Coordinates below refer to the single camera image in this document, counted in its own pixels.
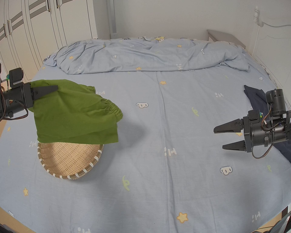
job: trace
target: green clothing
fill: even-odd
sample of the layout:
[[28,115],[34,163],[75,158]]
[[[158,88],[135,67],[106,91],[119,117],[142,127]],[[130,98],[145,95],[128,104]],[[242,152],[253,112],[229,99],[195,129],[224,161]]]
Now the green clothing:
[[80,144],[118,142],[117,122],[121,110],[88,87],[69,80],[38,80],[31,87],[58,85],[29,110],[34,112],[38,141]]

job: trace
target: wardrobe door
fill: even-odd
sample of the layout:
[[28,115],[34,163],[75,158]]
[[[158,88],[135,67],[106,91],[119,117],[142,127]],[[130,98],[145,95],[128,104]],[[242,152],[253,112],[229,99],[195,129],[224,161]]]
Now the wardrobe door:
[[10,32],[10,39],[16,60],[24,71],[24,78],[31,80],[38,71],[40,64],[36,58],[36,53],[33,45],[29,44],[31,41],[28,28],[24,26],[27,24],[26,19],[22,16],[22,3],[21,0],[8,1],[8,30]]
[[28,0],[28,4],[32,27],[32,39],[35,39],[35,50],[40,55],[41,61],[43,61],[44,58],[46,58],[48,55],[62,47],[61,39],[58,35],[58,29],[55,30],[52,23],[52,17],[55,16],[51,15],[51,9],[48,0]]
[[90,17],[92,24],[90,25],[89,18],[89,12],[92,12],[93,8],[88,10],[86,0],[54,0],[54,6],[61,38],[65,39],[63,44],[70,45],[79,40],[93,38],[91,27],[96,30],[95,19],[93,22]]
[[9,74],[10,70],[17,68],[10,46],[8,43],[8,28],[7,21],[4,18],[4,0],[0,1],[0,59],[1,59],[1,68],[5,70],[6,74]]

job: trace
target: white wardrobe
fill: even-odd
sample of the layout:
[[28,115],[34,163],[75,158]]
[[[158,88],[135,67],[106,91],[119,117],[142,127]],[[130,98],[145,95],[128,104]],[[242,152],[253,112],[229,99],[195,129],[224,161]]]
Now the white wardrobe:
[[21,67],[24,82],[48,55],[90,38],[97,38],[93,0],[0,0],[2,69]]

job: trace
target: gray bedside table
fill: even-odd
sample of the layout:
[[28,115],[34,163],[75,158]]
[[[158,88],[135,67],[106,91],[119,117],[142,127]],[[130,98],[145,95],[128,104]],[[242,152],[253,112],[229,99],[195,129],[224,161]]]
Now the gray bedside table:
[[244,49],[246,46],[241,43],[237,38],[235,38],[232,34],[228,34],[226,32],[221,32],[221,31],[215,31],[215,30],[207,30],[208,35],[209,35],[209,41],[227,41],[234,43],[235,45],[240,45]]

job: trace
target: wicker basket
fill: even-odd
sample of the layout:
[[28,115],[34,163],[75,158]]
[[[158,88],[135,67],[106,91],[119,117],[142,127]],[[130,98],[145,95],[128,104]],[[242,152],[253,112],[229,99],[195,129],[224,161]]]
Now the wicker basket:
[[99,161],[104,145],[64,142],[38,143],[38,158],[52,176],[78,179],[89,172]]

